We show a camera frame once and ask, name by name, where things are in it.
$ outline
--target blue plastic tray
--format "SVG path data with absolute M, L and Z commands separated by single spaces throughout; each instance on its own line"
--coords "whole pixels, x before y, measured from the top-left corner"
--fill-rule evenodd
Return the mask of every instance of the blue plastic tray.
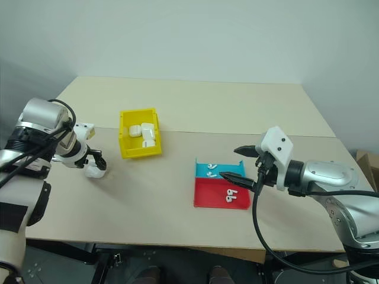
M 233 172 L 245 176 L 243 161 L 239 162 L 239 164 L 217 164 L 217 167 L 213 170 L 208 169 L 208 164 L 199 164 L 197 160 L 195 161 L 195 164 L 196 178 L 209 178 L 207 176 L 207 172 L 212 172 L 212 175 L 217 175 L 216 177 L 211 177 L 214 179 L 222 179 L 222 177 L 219 175 L 219 172 Z

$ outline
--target black cable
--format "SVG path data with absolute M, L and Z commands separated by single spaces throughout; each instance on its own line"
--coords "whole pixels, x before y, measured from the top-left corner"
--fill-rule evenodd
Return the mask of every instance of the black cable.
M 329 191 L 329 192 L 318 192 L 311 191 L 307 195 L 319 195 L 319 196 L 335 196 L 335 195 L 364 195 L 371 197 L 378 197 L 379 193 L 374 191 Z
M 20 271 L 16 267 L 5 262 L 0 262 L 0 268 L 9 271 L 9 274 L 20 274 Z
M 73 111 L 73 109 L 71 108 L 71 106 L 69 106 L 68 104 L 66 104 L 65 102 L 59 100 L 59 99 L 49 99 L 48 102 L 58 102 L 60 103 L 61 105 L 64 105 L 70 112 L 71 112 L 71 116 L 72 116 L 72 127 L 75 126 L 76 124 L 76 115 Z
M 64 130 L 67 130 L 69 129 L 68 127 L 61 127 L 59 129 L 57 129 L 56 131 L 50 133 L 49 135 L 45 136 L 44 140 L 47 140 L 49 139 L 50 137 L 53 137 L 54 135 L 58 134 L 58 133 L 61 133 L 63 132 Z M 5 164 L 3 164 L 2 166 L 0 166 L 0 172 L 3 171 L 4 169 L 6 169 L 7 167 L 10 167 L 12 166 L 15 162 L 21 160 L 22 158 L 30 155 L 30 154 L 33 154 L 34 152 L 36 152 L 37 150 L 40 150 L 42 146 L 37 146 L 29 151 L 26 151 L 25 153 L 17 156 L 16 158 L 6 162 Z
M 5 164 L 3 164 L 2 166 L 0 166 L 0 172 L 3 171 L 4 169 L 6 169 L 7 167 L 9 166 L 12 166 L 15 162 L 17 162 L 18 160 L 21 160 L 22 158 L 30 155 L 30 154 L 33 154 L 34 152 L 36 152 L 37 150 L 39 150 L 41 148 L 41 146 L 37 146 L 29 151 L 26 151 L 25 153 L 17 156 L 16 158 L 6 162 Z
M 16 169 L 11 171 L 5 178 L 0 181 L 0 188 L 2 188 L 7 182 L 9 182 L 15 175 L 24 170 L 29 164 L 32 164 L 33 161 L 37 160 L 42 155 L 46 154 L 53 147 L 56 147 L 57 144 L 68 134 L 70 130 L 66 130 L 57 140 L 54 140 L 51 144 L 49 144 L 46 148 L 40 150 L 37 154 L 33 155 L 30 159 L 26 160 L 24 163 L 19 165 Z
M 258 186 L 258 184 L 263 184 L 262 182 L 259 182 L 259 180 L 260 180 L 260 178 L 258 178 L 257 186 Z M 343 268 L 338 268 L 338 269 L 314 270 L 314 269 L 303 268 L 301 266 L 298 266 L 298 265 L 295 265 L 293 263 L 290 263 L 290 262 L 286 261 L 285 259 L 283 259 L 279 255 L 277 255 L 277 253 L 274 252 L 270 248 L 270 246 L 266 243 L 265 239 L 263 238 L 261 230 L 259 229 L 258 218 L 257 218 L 257 207 L 258 207 L 259 193 L 262 190 L 262 188 L 257 188 L 256 190 L 257 191 L 254 194 L 253 208 L 252 208 L 254 228 L 255 228 L 256 234 L 257 234 L 257 236 L 259 238 L 259 241 L 262 243 L 263 247 L 266 249 L 266 251 L 268 251 L 279 262 L 281 262 L 281 263 L 287 265 L 288 267 L 290 267 L 290 268 L 292 268 L 294 270 L 297 270 L 299 272 L 303 272 L 303 273 L 307 273 L 307 274 L 314 274 L 314 275 L 340 274 L 340 273 L 345 273 L 345 272 L 349 272 L 349 271 L 352 271 L 352 270 L 359 270 L 359 269 L 362 269 L 362 268 L 365 268 L 365 267 L 369 267 L 369 266 L 373 266 L 373 265 L 378 265 L 379 264 L 379 260 L 371 260 L 371 261 L 368 261 L 368 262 L 357 263 L 357 264 L 353 264 L 353 265 L 350 265 L 350 266 L 347 266 L 347 267 L 343 267 Z

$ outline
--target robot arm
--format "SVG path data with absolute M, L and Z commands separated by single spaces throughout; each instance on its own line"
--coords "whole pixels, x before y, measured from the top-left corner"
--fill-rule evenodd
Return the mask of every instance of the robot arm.
M 51 190 L 44 179 L 53 156 L 67 167 L 83 168 L 89 162 L 87 156 L 93 155 L 93 163 L 86 171 L 90 169 L 90 176 L 96 178 L 102 177 L 107 168 L 101 151 L 91 150 L 86 144 L 94 126 L 76 123 L 69 106 L 52 101 L 64 106 L 31 99 L 5 148 L 0 150 L 0 280 L 9 274 L 7 281 L 13 281 L 9 283 L 22 283 L 19 275 L 25 229 L 44 215 Z
M 255 183 L 230 172 L 220 173 L 222 177 L 256 192 L 256 202 L 263 185 L 275 184 L 281 191 L 288 188 L 290 195 L 314 198 L 327 210 L 350 265 L 367 261 L 376 263 L 352 272 L 351 279 L 354 283 L 377 283 L 379 199 L 375 197 L 379 195 L 359 179 L 356 169 L 334 161 L 303 163 L 292 160 L 293 144 L 279 127 L 263 133 L 257 146 L 242 146 L 235 152 L 258 158 L 258 181 Z

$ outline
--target yellow bin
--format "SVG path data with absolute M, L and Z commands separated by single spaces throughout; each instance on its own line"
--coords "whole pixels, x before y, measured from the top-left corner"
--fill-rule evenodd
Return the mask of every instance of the yellow bin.
M 142 147 L 143 138 L 130 137 L 129 127 L 140 125 L 143 122 L 153 123 L 155 130 L 155 146 Z M 120 111 L 120 132 L 118 133 L 118 142 L 120 143 L 121 156 L 126 158 L 138 158 L 162 154 L 160 145 L 160 132 L 158 116 L 154 108 L 135 109 L 132 111 Z

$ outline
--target red plastic tray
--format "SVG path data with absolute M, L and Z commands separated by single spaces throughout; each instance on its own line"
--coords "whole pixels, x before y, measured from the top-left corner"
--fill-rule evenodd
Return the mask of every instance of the red plastic tray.
M 226 202 L 226 191 L 234 189 L 238 191 L 232 202 Z M 224 179 L 195 178 L 195 207 L 249 209 L 251 204 L 249 191 L 227 182 Z

